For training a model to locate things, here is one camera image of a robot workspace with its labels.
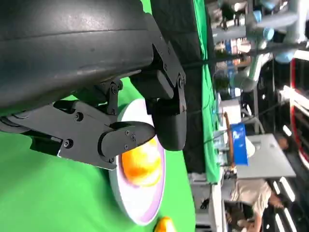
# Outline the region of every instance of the metal bracket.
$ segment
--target metal bracket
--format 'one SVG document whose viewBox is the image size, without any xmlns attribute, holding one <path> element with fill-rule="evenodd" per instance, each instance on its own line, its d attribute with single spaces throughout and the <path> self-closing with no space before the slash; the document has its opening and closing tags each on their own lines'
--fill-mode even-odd
<svg viewBox="0 0 309 232">
<path fill-rule="evenodd" d="M 84 102 L 70 103 L 71 107 L 65 110 L 50 104 L 10 116 L 8 120 L 39 132 L 28 133 L 34 139 L 32 149 L 35 149 L 35 144 L 40 145 L 40 149 L 53 143 L 58 145 L 53 155 L 109 170 L 116 168 L 113 163 L 115 156 L 155 136 L 153 126 L 147 123 L 112 123 L 108 115 Z"/>
<path fill-rule="evenodd" d="M 131 82 L 146 99 L 155 132 L 167 150 L 182 150 L 186 139 L 185 72 L 171 43 L 166 43 L 154 18 L 145 21 L 154 49 L 150 67 L 132 76 Z"/>
</svg>

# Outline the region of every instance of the table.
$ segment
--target table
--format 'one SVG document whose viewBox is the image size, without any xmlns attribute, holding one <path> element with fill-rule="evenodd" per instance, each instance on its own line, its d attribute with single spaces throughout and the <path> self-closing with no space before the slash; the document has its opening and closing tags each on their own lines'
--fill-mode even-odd
<svg viewBox="0 0 309 232">
<path fill-rule="evenodd" d="M 149 0 L 143 3 L 150 12 Z M 123 83 L 119 106 L 141 97 L 128 78 Z M 123 215 L 114 200 L 108 171 L 31 151 L 30 144 L 23 135 L 0 133 L 1 231 L 153 231 L 156 220 L 140 227 Z M 171 217 L 179 232 L 193 232 L 195 209 L 183 153 L 167 151 L 166 162 L 158 216 Z"/>
</svg>

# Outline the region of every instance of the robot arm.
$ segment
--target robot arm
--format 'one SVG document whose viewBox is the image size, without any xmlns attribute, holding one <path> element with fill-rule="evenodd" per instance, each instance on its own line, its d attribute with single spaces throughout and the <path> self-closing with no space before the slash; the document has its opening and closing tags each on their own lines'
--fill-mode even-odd
<svg viewBox="0 0 309 232">
<path fill-rule="evenodd" d="M 156 134 L 165 149 L 184 147 L 185 73 L 139 0 L 14 0 L 0 11 L 0 131 L 106 169 Z M 146 99 L 154 128 L 117 122 L 125 76 Z M 71 94 L 81 101 L 60 100 Z"/>
</svg>

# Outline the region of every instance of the bolt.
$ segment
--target bolt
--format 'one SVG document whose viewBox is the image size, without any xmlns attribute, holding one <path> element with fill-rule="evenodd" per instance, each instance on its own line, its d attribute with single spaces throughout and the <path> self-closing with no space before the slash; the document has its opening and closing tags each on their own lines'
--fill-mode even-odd
<svg viewBox="0 0 309 232">
<path fill-rule="evenodd" d="M 112 87 L 112 93 L 115 95 L 117 93 L 117 89 L 115 88 L 115 86 Z"/>
<path fill-rule="evenodd" d="M 80 122 L 80 121 L 83 120 L 84 115 L 83 115 L 82 113 L 80 113 L 80 112 L 77 112 L 77 113 L 75 114 L 74 118 L 75 118 L 76 121 Z"/>
<path fill-rule="evenodd" d="M 66 140 L 63 145 L 64 145 L 65 148 L 67 148 L 70 145 L 70 142 L 68 140 Z"/>
<path fill-rule="evenodd" d="M 72 139 L 67 139 L 66 141 L 64 141 L 63 146 L 66 149 L 70 149 L 73 146 L 73 140 Z"/>
</svg>

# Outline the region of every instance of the orange fruit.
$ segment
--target orange fruit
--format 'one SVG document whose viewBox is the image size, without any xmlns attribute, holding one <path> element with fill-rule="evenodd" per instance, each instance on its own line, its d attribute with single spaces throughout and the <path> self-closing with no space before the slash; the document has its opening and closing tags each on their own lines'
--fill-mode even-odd
<svg viewBox="0 0 309 232">
<path fill-rule="evenodd" d="M 176 232 L 176 228 L 171 218 L 164 217 L 160 219 L 154 232 Z"/>
<path fill-rule="evenodd" d="M 161 157 L 156 139 L 127 151 L 121 156 L 127 180 L 137 186 L 153 186 L 161 178 Z"/>
</svg>

